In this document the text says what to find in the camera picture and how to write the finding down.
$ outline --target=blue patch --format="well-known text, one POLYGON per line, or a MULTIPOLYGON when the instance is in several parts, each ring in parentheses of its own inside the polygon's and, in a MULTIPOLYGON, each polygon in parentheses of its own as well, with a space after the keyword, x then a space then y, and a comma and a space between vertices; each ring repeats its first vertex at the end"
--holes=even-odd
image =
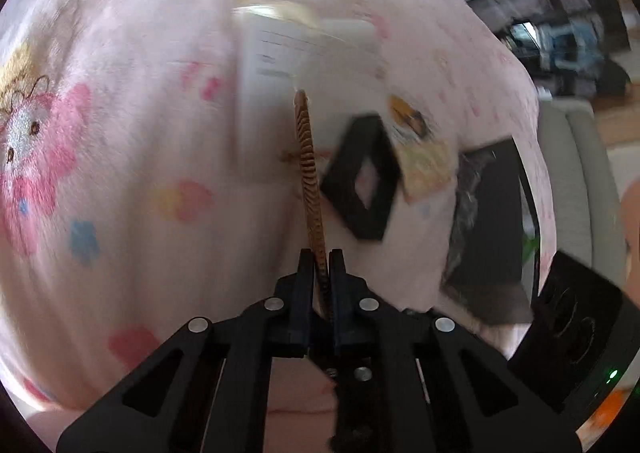
POLYGON ((71 253, 82 265, 90 266, 92 261, 100 255, 94 223, 79 220, 71 222, 69 247, 71 253))

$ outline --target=gray cushion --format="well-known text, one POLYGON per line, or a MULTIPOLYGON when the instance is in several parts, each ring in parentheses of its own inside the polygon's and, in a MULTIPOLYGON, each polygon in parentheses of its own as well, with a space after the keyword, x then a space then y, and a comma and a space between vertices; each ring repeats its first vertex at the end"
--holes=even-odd
POLYGON ((538 142, 551 182, 558 249, 591 267, 591 215, 580 154, 565 113, 548 102, 540 103, 538 142))
POLYGON ((569 112, 567 118, 580 153, 589 198, 591 267, 623 287, 626 282, 625 234, 609 157, 593 118, 587 112, 575 110, 569 112))

